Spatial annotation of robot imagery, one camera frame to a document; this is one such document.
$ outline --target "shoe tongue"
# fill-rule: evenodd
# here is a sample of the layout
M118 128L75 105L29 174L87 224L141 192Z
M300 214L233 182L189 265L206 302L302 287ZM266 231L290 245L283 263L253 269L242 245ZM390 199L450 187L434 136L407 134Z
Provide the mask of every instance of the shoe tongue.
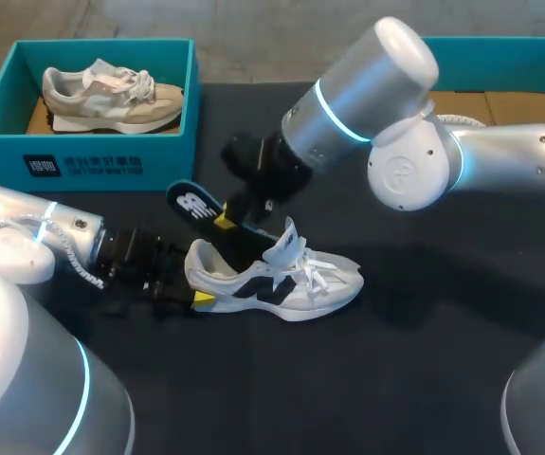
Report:
M82 85L84 88L89 88L93 81L99 81L106 85L115 86L118 88L120 79L115 77L117 68L106 63L102 59L95 60L95 63L89 66L82 73Z
M291 267L303 255L305 239L302 239L293 220L287 217L285 231L279 241L263 253L263 260L276 267Z

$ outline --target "shoe insole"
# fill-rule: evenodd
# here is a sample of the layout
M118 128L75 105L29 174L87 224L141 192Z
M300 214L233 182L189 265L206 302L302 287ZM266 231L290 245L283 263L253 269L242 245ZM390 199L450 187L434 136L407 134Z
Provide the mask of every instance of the shoe insole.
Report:
M225 218L224 207L207 190L189 180L178 180L167 189L167 203L200 236L211 242L237 272L262 259L278 238L248 224L235 225Z

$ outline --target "shoe box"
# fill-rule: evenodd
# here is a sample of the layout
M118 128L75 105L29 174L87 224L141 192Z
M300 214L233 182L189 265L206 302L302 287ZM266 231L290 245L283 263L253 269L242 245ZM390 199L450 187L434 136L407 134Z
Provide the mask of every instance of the shoe box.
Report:
M437 114L485 125L545 123L545 38L431 37Z
M475 118L485 125L545 123L545 93L432 92L435 112Z
M53 66L79 72L96 59L147 70L184 89L178 128L143 135L53 134L42 80ZM200 104L192 40L19 41L0 71L0 185L18 191L165 191L191 179Z

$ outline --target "shoe sole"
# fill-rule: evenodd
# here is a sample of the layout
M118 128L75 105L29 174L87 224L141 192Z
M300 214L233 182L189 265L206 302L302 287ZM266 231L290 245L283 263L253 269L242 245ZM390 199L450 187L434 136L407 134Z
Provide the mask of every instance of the shoe sole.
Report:
M89 133L101 130L114 130L124 135L141 135L163 131L173 123L179 126L181 113L149 123L122 123L109 118L65 117L53 115L51 129L55 133Z
M337 311L354 300L359 292L360 289L348 299L341 300L334 305L307 311L280 308L280 306L273 305L272 303L254 299L236 299L225 296L216 297L215 303L211 305L194 305L192 309L198 313L238 313L246 310L264 310L288 322L302 322L304 320L322 318Z

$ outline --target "teal box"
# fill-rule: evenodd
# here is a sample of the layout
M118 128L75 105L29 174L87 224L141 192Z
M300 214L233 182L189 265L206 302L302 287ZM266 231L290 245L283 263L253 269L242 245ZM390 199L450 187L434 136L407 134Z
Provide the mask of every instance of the teal box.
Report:
M82 71L97 58L183 87L179 133L26 135L45 70ZM200 90L193 40L19 41L0 71L0 185L18 191L165 191L174 180L191 179ZM45 172L33 176L28 166Z
M545 93L545 37L430 37L434 90Z

